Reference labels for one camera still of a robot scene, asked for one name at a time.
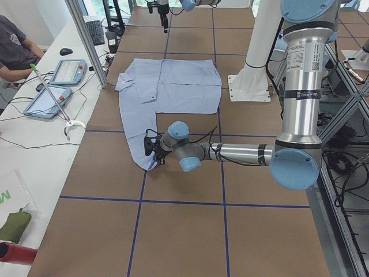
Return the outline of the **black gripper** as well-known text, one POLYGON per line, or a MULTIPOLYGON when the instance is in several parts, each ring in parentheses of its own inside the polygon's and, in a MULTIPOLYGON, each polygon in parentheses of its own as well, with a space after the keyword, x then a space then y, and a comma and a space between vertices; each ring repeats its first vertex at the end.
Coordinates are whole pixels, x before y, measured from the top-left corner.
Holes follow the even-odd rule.
POLYGON ((165 164, 165 157, 167 156, 167 151, 163 150, 160 146, 162 135, 156 131, 156 136, 150 137, 149 132, 145 132, 144 137, 144 151, 146 156, 150 156, 154 152, 153 160, 158 164, 165 164))
POLYGON ((168 18, 167 14, 170 12, 169 4, 159 5, 159 15, 161 19, 161 26, 164 28, 164 33, 168 33, 168 18))

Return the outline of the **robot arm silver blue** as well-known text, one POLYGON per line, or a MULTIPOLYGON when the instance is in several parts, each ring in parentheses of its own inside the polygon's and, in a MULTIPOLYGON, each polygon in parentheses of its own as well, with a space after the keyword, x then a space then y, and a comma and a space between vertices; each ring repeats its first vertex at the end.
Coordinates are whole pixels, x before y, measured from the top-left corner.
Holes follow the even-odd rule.
MULTIPOLYGON (((193 10, 196 6, 201 6, 201 5, 209 5, 215 8, 220 2, 221 0, 184 0, 184 1, 180 0, 180 4, 182 7, 181 12, 183 11, 189 12, 193 10)), ((164 33, 167 33, 169 29, 167 15, 169 13, 171 13, 174 16, 178 16, 181 14, 181 12, 179 12, 178 14, 173 13, 172 10, 170 9, 169 1, 167 0, 162 0, 162 1, 157 0, 157 1, 147 2, 147 7, 148 7, 150 14, 153 13, 154 8, 157 9, 157 12, 160 16, 161 26, 164 29, 164 33)))
POLYGON ((145 155, 164 163, 174 154, 183 171, 203 160, 244 166, 267 166, 273 179, 291 190, 313 185, 321 166, 321 139, 317 136, 325 44, 337 31, 339 1, 282 1, 283 38, 287 43, 287 70, 283 126, 274 145, 194 144, 189 127, 181 121, 163 135, 144 138, 145 155))

